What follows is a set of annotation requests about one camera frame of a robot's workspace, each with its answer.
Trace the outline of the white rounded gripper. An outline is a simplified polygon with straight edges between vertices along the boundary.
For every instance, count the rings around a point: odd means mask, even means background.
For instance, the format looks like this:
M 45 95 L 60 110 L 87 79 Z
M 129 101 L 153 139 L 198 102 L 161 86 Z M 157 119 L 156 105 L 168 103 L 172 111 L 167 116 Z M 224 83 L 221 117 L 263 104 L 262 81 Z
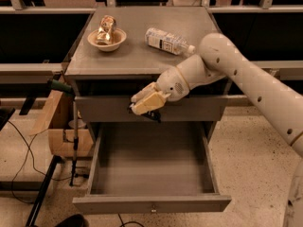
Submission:
M 156 82 L 140 90 L 131 98 L 131 110 L 136 115 L 162 108 L 167 101 L 178 101 L 189 94 L 189 87 L 177 67 L 163 72 Z

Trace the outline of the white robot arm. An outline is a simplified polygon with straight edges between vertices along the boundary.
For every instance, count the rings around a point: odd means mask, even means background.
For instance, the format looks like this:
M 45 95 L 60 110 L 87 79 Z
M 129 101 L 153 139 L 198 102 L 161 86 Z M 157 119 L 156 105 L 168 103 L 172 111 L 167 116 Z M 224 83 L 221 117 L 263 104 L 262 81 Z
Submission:
M 230 78 L 303 158 L 303 96 L 257 65 L 221 33 L 210 33 L 200 42 L 196 55 L 163 72 L 131 98 L 130 109 L 143 115 L 178 101 L 201 85 Z

